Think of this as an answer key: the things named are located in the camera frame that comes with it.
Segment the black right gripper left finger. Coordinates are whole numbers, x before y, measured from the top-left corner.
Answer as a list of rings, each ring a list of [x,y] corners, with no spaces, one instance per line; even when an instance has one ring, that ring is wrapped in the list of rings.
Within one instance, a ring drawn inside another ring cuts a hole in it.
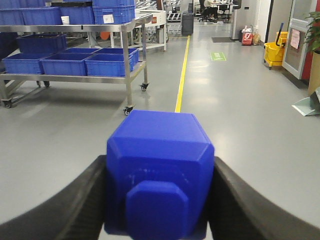
[[[105,218],[106,156],[37,207],[0,225],[2,240],[97,240]]]

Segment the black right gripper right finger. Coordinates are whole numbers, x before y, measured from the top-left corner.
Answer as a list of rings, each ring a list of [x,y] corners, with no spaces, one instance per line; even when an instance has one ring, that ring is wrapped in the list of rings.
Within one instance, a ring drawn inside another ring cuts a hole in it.
[[[320,229],[268,200],[220,157],[207,200],[215,240],[318,240]]]

